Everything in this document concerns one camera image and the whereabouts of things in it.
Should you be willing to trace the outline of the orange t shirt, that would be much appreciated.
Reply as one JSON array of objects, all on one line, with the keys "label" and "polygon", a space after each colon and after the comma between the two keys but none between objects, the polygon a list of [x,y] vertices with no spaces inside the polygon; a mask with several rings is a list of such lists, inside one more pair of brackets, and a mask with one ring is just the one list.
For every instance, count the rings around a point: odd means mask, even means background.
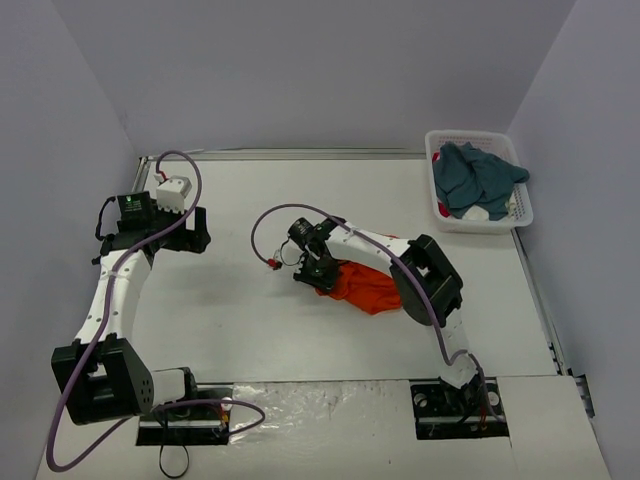
[{"label": "orange t shirt", "polygon": [[402,301],[391,277],[391,257],[400,257],[408,249],[407,240],[370,233],[369,240],[342,230],[326,241],[330,255],[340,266],[338,281],[330,293],[334,300],[344,300],[369,315],[398,310]]}]

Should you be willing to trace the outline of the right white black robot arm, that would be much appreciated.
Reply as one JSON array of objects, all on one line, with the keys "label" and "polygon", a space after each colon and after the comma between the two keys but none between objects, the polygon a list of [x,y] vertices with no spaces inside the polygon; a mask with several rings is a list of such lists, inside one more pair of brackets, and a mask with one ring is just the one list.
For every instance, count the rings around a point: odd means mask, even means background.
[{"label": "right white black robot arm", "polygon": [[301,217],[290,226],[288,239],[301,250],[295,281],[369,314],[403,309],[432,331],[446,406],[465,413],[481,398],[485,410],[496,413],[458,318],[463,281],[432,237],[407,240],[361,230],[341,218],[313,225]]}]

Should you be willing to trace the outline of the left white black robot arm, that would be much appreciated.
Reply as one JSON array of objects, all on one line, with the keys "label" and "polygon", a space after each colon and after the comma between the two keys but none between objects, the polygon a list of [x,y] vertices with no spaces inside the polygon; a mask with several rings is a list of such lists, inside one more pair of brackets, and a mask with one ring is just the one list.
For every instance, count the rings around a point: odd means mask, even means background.
[{"label": "left white black robot arm", "polygon": [[143,416],[164,405],[179,418],[195,415],[201,393],[189,368],[150,370],[131,344],[143,285],[162,249],[201,254],[211,241],[206,211],[187,208],[185,180],[154,194],[117,198],[117,230],[102,236],[99,282],[75,339],[54,350],[52,370],[71,420],[85,425]]}]

